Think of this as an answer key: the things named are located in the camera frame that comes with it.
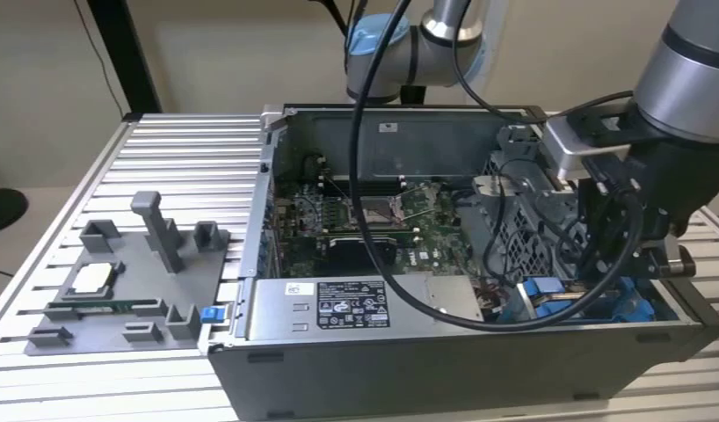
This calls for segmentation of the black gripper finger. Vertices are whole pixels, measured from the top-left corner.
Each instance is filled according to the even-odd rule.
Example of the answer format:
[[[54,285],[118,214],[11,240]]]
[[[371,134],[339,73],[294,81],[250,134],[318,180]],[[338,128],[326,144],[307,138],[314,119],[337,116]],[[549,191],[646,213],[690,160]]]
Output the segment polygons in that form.
[[[638,194],[631,186],[605,185],[583,179],[577,184],[578,215],[585,223],[587,243],[577,262],[577,276],[585,282],[597,282],[602,271],[597,263],[607,268],[625,266],[639,242],[643,226],[643,211]]]
[[[642,245],[647,272],[657,279],[690,278],[695,276],[695,263],[678,239],[666,235]]]

